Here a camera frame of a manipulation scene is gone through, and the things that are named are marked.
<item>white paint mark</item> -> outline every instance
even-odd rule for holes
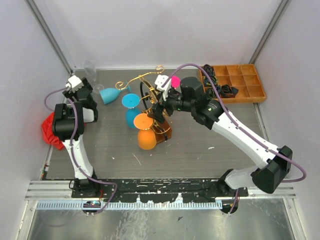
[[[135,157],[135,159],[138,161],[138,163],[140,164],[140,166],[141,166],[141,162],[139,161],[139,159],[137,158],[137,156],[136,155],[134,155],[133,153],[131,153],[134,157]]]

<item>gray wooden table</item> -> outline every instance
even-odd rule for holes
[[[95,84],[113,88],[118,81],[129,81],[148,70],[101,70]],[[181,70],[180,79],[197,76],[194,69]],[[156,76],[149,75],[154,83]],[[131,84],[132,92],[140,96],[139,81]],[[99,118],[89,123],[83,135],[84,146],[98,178],[219,178],[228,169],[241,169],[254,163],[240,149],[223,136],[199,125],[187,112],[171,116],[172,138],[152,150],[142,150],[137,143],[138,129],[126,125],[126,108],[122,92],[114,102],[104,105],[99,94],[93,93],[98,103]],[[231,104],[229,110],[246,126],[262,135],[253,104]],[[48,179],[72,179],[74,170],[65,149],[53,150]]]

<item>floor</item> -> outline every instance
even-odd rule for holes
[[[28,240],[293,240],[282,199],[242,199],[220,210],[37,210]]]
[[[92,86],[102,84],[114,88],[118,81],[129,81],[147,70],[100,70]],[[172,70],[163,74],[169,75]],[[194,69],[181,70],[180,79],[197,76]],[[146,77],[154,83],[156,76]],[[140,96],[140,81],[131,84],[133,93]],[[223,136],[199,125],[187,112],[171,116],[172,138],[152,150],[142,150],[137,143],[137,129],[126,125],[126,108],[121,99],[104,105],[99,94],[93,93],[98,103],[99,118],[89,123],[83,135],[84,146],[98,178],[219,178],[228,169],[253,166],[253,162],[240,149]],[[227,105],[229,110],[246,126],[262,135],[253,104]],[[74,170],[65,149],[52,152],[48,179],[72,179]]]

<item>orange wooden organizer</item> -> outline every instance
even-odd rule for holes
[[[223,86],[228,84],[230,87],[235,87],[239,90],[235,97],[222,98],[225,104],[261,103],[266,99],[266,93],[255,65],[214,65],[213,69],[218,85]],[[205,76],[201,70],[199,70],[198,74],[203,89],[206,92],[211,87],[204,85]]]

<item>purple cable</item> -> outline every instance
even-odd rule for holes
[[[295,183],[295,182],[300,182],[302,180],[304,180],[307,177],[307,173],[306,171],[302,168],[302,166],[300,166],[298,163],[292,161],[290,158],[272,150],[269,149],[266,145],[264,145],[262,142],[260,142],[258,139],[256,139],[254,136],[252,136],[249,132],[247,132],[245,129],[243,129],[242,127],[239,126],[239,124],[232,118],[232,116],[229,114],[229,111],[227,110],[226,106],[224,105],[214,83],[211,80],[211,77],[208,75],[208,73],[199,65],[194,64],[194,63],[186,63],[183,64],[181,66],[179,66],[176,70],[173,71],[173,73],[168,77],[168,79],[163,83],[163,85],[161,86],[162,88],[164,88],[167,84],[167,82],[169,82],[169,80],[182,68],[187,67],[187,66],[193,66],[198,68],[199,70],[201,70],[203,72],[203,74],[206,76],[206,78],[209,80],[212,89],[216,95],[216,97],[218,98],[219,103],[221,104],[221,107],[223,109],[223,111],[225,112],[225,114],[228,116],[228,118],[231,120],[231,122],[237,127],[239,128],[244,134],[246,134],[249,138],[251,138],[253,141],[255,141],[257,144],[259,144],[261,147],[263,147],[264,149],[266,149],[267,151],[269,151],[270,153],[282,158],[283,160],[286,160],[287,162],[289,162],[290,164],[294,165],[295,167],[297,167],[301,172],[302,172],[302,177],[297,178],[297,179],[290,179],[290,180],[283,180],[282,183]]]
[[[51,112],[54,112],[55,110],[52,109],[51,107],[49,107],[49,106],[47,105],[47,99],[48,99],[48,97],[50,97],[52,94],[61,92],[61,91],[63,91],[63,90],[66,90],[66,88],[64,87],[64,88],[61,88],[61,89],[52,91],[52,92],[50,92],[47,96],[45,96],[45,98],[44,98],[44,100],[43,100],[44,106],[45,106],[48,110],[50,110]]]
[[[234,210],[234,207],[235,207],[235,205],[236,205],[237,198],[238,198],[238,193],[239,193],[239,189],[237,189],[237,190],[235,191],[235,196],[234,196],[233,204],[232,204],[232,207],[231,207],[231,209],[230,209],[230,211],[229,211],[229,214],[231,214],[232,211]]]
[[[93,213],[93,215],[96,215],[96,214],[99,214],[101,212],[103,212],[103,210],[109,205],[109,203],[111,202],[112,198],[115,196],[116,194],[116,191],[118,189],[118,185],[115,183],[115,182],[107,182],[107,181],[99,181],[99,180],[96,180],[92,177],[90,177],[88,174],[85,173],[85,171],[82,170],[82,168],[79,166],[79,164],[77,163],[77,160],[75,158],[75,153],[74,153],[74,148],[73,148],[73,139],[76,135],[76,132],[77,132],[77,129],[78,129],[78,114],[77,114],[77,109],[76,109],[76,106],[74,104],[74,102],[72,100],[70,100],[69,98],[67,99],[69,101],[69,103],[71,104],[72,106],[72,109],[74,111],[74,130],[73,130],[73,133],[71,135],[71,138],[70,138],[70,149],[71,149],[71,156],[72,156],[72,161],[74,163],[74,165],[80,170],[80,172],[86,177],[88,178],[89,180],[95,182],[95,183],[98,183],[98,184],[104,184],[104,185],[114,185],[114,190],[110,196],[110,198],[108,199],[108,201],[106,202],[106,204],[98,211],[96,211],[95,213]]]

